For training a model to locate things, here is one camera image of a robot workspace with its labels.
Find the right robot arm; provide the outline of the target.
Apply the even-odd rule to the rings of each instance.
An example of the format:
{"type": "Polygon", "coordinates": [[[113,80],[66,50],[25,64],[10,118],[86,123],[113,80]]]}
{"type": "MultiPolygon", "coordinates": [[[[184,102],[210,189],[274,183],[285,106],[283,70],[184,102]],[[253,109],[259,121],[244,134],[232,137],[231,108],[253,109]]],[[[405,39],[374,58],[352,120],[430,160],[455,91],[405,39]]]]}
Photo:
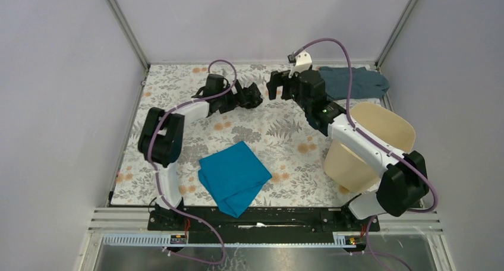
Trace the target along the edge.
{"type": "Polygon", "coordinates": [[[293,100],[312,128],[341,142],[380,177],[376,191],[360,194],[342,207],[344,228],[354,231],[374,215],[399,217],[413,212],[413,204],[434,191],[426,176],[424,157],[416,151],[397,149],[358,125],[348,110],[327,99],[325,81],[318,71],[272,71],[266,86],[271,100],[276,99],[276,90],[281,87],[281,98],[293,100]]]}

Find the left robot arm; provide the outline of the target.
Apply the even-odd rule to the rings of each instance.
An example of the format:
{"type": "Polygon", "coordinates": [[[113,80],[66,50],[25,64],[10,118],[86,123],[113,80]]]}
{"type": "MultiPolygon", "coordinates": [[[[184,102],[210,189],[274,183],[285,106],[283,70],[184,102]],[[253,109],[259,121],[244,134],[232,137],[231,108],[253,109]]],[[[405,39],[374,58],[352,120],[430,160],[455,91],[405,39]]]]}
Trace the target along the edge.
{"type": "Polygon", "coordinates": [[[177,176],[177,161],[182,152],[185,127],[218,112],[224,114],[235,108],[251,108],[262,103],[256,84],[244,87],[238,80],[230,83],[224,76],[209,74],[206,84],[187,102],[168,110],[149,109],[140,137],[138,151],[155,166],[156,204],[166,209],[161,221],[171,230],[184,224],[182,202],[177,176]]]}

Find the black trash bag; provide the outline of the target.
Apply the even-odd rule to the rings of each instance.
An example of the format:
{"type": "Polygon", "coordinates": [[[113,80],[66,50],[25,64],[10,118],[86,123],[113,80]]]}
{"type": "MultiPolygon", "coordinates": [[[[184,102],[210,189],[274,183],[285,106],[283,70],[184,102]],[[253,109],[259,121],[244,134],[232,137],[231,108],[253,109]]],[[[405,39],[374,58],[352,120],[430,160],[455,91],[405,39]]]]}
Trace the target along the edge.
{"type": "Polygon", "coordinates": [[[234,96],[237,106],[253,109],[262,104],[262,95],[256,83],[251,83],[249,87],[242,87],[239,81],[236,81],[235,88],[237,92],[234,96]]]}

